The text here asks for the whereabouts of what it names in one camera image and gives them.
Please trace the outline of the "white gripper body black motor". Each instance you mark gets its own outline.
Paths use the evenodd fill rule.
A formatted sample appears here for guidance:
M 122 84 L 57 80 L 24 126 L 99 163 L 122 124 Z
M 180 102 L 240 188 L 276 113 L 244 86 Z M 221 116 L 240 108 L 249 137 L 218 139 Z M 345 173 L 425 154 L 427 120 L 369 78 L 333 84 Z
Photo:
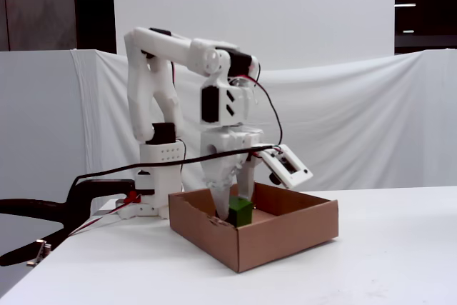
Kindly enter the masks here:
M 263 141 L 263 131 L 249 126 L 224 126 L 201 133 L 201 155 L 207 156 L 226 151 L 247 149 Z M 242 168 L 247 153 L 203 161 L 203 171 L 237 171 Z

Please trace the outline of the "white moving gripper finger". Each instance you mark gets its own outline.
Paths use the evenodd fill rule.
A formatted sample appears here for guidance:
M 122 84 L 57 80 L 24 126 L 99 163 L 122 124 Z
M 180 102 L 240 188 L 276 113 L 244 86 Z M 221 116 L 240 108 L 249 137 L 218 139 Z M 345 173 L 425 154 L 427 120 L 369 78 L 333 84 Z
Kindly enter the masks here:
M 242 164 L 241 169 L 237 174 L 238 195 L 247 201 L 250 201 L 253 196 L 255 186 L 254 172 L 256 168 L 256 158 L 249 156 Z

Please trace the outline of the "white fixed gripper finger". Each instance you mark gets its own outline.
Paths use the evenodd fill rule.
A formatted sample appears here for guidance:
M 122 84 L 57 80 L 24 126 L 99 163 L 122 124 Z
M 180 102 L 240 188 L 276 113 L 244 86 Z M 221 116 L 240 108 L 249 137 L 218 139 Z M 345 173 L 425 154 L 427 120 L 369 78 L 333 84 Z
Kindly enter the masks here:
M 226 220 L 229 216 L 230 189 L 238 169 L 236 167 L 222 169 L 205 167 L 203 171 L 217 215 L 221 220 Z

